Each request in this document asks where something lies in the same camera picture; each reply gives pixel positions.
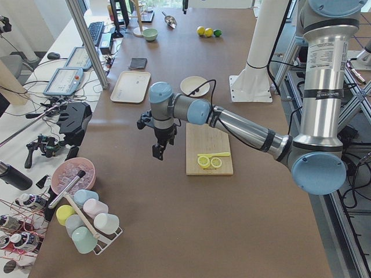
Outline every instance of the computer mouse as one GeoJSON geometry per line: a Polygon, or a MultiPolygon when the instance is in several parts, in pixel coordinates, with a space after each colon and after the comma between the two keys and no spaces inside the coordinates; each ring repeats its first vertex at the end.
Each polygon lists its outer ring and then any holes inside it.
{"type": "Polygon", "coordinates": [[[55,60],[55,59],[59,59],[60,58],[60,54],[59,53],[56,53],[56,52],[50,52],[50,53],[48,53],[48,55],[46,57],[49,60],[55,60]]]}

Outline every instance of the pink bowl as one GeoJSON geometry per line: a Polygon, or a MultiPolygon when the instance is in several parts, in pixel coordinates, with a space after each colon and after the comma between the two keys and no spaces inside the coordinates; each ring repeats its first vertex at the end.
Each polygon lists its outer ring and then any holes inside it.
{"type": "Polygon", "coordinates": [[[71,158],[63,162],[52,176],[52,190],[59,194],[77,175],[77,172],[84,170],[85,176],[75,184],[69,191],[71,195],[79,189],[91,189],[95,183],[96,172],[93,163],[87,158],[71,158]]]}

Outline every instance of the green bowl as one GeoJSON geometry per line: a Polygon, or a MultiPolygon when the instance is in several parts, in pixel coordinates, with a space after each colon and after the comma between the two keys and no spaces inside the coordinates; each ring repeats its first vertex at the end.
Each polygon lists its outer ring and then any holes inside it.
{"type": "Polygon", "coordinates": [[[154,41],[157,38],[158,32],[154,28],[148,28],[143,30],[142,35],[147,41],[154,41]]]}

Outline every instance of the keyboard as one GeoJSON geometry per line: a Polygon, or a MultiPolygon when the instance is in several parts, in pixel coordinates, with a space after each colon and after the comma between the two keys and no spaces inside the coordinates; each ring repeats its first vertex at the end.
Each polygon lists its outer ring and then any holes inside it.
{"type": "Polygon", "coordinates": [[[89,24],[88,30],[95,46],[99,45],[100,36],[103,32],[104,22],[97,21],[89,24]]]}

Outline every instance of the white desk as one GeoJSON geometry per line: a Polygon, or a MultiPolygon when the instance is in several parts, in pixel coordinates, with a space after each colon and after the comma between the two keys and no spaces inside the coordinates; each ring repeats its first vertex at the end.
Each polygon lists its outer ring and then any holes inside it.
{"type": "MultiPolygon", "coordinates": [[[[93,21],[107,21],[107,19],[97,18],[97,17],[86,17],[87,25],[93,21]]],[[[116,49],[121,44],[121,41],[115,41],[114,47],[112,52],[115,52],[116,49]]],[[[61,58],[69,57],[72,49],[75,46],[81,46],[82,41],[79,37],[77,28],[71,20],[62,33],[59,35],[55,43],[51,46],[48,52],[57,52],[60,53],[61,58]]],[[[48,61],[45,57],[42,59],[41,63],[48,61]]],[[[56,68],[63,67],[66,63],[66,60],[54,60],[48,62],[46,64],[41,64],[33,74],[29,77],[27,82],[32,81],[48,81],[51,79],[52,75],[54,74],[56,68]]],[[[25,85],[25,88],[30,91],[30,98],[36,104],[44,103],[46,101],[45,96],[42,94],[44,88],[46,87],[46,82],[38,82],[38,83],[30,83],[25,85]]],[[[92,111],[94,111],[97,101],[100,97],[100,93],[102,88],[99,84],[97,76],[93,69],[84,73],[83,79],[79,88],[82,86],[83,89],[78,90],[75,94],[75,97],[79,97],[81,99],[85,99],[85,102],[90,104],[92,111]]],[[[24,106],[14,106],[10,105],[0,118],[0,142],[11,136],[13,133],[30,123],[33,119],[26,119],[25,116],[13,116],[14,115],[23,115],[28,112],[33,112],[35,107],[38,108],[38,105],[35,105],[31,101],[28,101],[24,106]]],[[[37,109],[37,112],[43,112],[44,108],[37,109]]],[[[56,122],[59,116],[55,116],[52,118],[48,118],[52,122],[56,122]]],[[[24,162],[26,161],[26,157],[28,155],[28,150],[26,148],[26,144],[29,142],[37,139],[37,136],[40,134],[46,136],[54,136],[58,138],[55,134],[58,134],[60,139],[63,139],[63,134],[59,134],[59,127],[54,124],[50,124],[48,126],[43,120],[37,121],[31,127],[23,131],[17,137],[9,141],[5,144],[2,148],[0,148],[0,160],[4,163],[10,164],[22,173],[24,173],[27,177],[31,178],[33,181],[33,185],[30,189],[26,191],[20,191],[17,188],[6,184],[3,180],[0,180],[0,188],[2,188],[1,192],[1,199],[7,202],[13,202],[17,197],[19,197],[22,193],[29,193],[29,194],[42,194],[46,191],[46,188],[39,189],[35,184],[39,181],[43,176],[46,174],[52,175],[54,170],[64,162],[68,151],[69,146],[61,148],[55,157],[46,158],[45,156],[41,156],[41,151],[37,150],[34,151],[33,160],[32,160],[32,167],[30,169],[24,168],[24,162]]],[[[0,202],[0,215],[2,214],[9,214],[10,209],[7,205],[0,202]]],[[[23,256],[21,261],[19,262],[20,265],[26,265],[35,258],[33,257],[26,257],[23,256]]],[[[2,269],[4,264],[7,262],[7,259],[0,258],[0,273],[3,273],[2,269]]],[[[27,277],[28,274],[24,274],[21,271],[14,271],[6,275],[8,278],[23,278],[27,277]]]]}

